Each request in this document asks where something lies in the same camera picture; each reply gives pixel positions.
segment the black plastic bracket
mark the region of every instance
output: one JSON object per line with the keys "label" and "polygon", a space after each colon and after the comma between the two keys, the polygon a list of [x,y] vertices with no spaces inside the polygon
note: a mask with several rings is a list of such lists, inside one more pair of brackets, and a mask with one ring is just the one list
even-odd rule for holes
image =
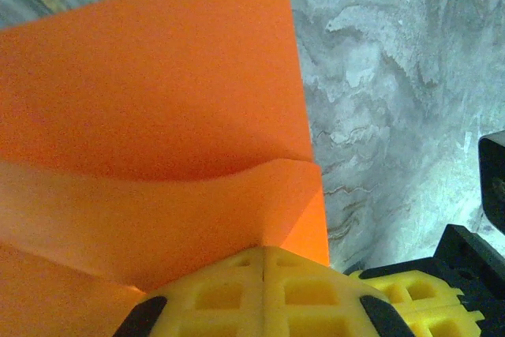
{"label": "black plastic bracket", "polygon": [[359,277],[371,279],[412,270],[463,291],[459,298],[466,310],[479,310],[485,317],[477,322],[481,337],[505,336],[505,259],[478,234],[449,224],[433,257],[371,268]]}
{"label": "black plastic bracket", "polygon": [[482,208],[489,221],[505,233],[505,130],[479,140]]}

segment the marble surface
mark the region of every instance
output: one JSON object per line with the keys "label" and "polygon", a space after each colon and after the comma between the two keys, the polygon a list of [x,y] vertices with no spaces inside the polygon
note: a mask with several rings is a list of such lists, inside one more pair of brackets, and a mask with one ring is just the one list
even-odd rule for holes
{"label": "marble surface", "polygon": [[[0,0],[0,27],[98,0]],[[505,254],[477,141],[505,129],[504,0],[292,0],[334,268],[431,255],[447,223]]]}

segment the marble veining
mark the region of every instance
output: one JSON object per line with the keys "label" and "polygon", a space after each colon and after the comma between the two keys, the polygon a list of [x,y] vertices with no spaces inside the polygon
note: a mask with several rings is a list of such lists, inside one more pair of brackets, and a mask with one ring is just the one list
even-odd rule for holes
{"label": "marble veining", "polygon": [[[0,0],[0,27],[98,0]],[[503,0],[291,0],[333,267],[431,255],[447,223],[505,254],[477,142],[505,129]]]}

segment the orange fold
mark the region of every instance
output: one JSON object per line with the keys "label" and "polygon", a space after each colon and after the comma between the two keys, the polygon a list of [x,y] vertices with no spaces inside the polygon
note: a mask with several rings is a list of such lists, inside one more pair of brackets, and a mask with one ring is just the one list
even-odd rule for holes
{"label": "orange fold", "polygon": [[[287,159],[198,182],[128,182],[0,163],[0,236],[147,291],[256,245],[327,264],[320,191],[317,165]],[[308,237],[290,238],[295,232]]]}

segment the black plastic part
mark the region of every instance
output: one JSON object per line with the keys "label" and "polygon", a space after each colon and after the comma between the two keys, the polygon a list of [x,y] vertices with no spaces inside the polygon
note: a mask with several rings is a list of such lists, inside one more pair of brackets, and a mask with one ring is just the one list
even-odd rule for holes
{"label": "black plastic part", "polygon": [[434,257],[364,270],[360,279],[418,270],[459,288],[466,310],[481,311],[481,337],[505,336],[505,259],[478,234],[447,225]]}
{"label": "black plastic part", "polygon": [[137,304],[113,337],[148,337],[165,305],[164,296],[156,296]]}
{"label": "black plastic part", "polygon": [[[448,225],[434,257],[455,268],[463,278],[471,276],[473,280],[467,283],[482,283],[486,292],[491,293],[486,298],[505,299],[505,259],[478,234],[469,232],[465,227]],[[465,294],[472,292],[467,286],[459,288]]]}
{"label": "black plastic part", "polygon": [[505,130],[479,140],[482,208],[505,233]]}
{"label": "black plastic part", "polygon": [[362,296],[360,302],[380,337],[415,337],[391,304],[370,295]]}

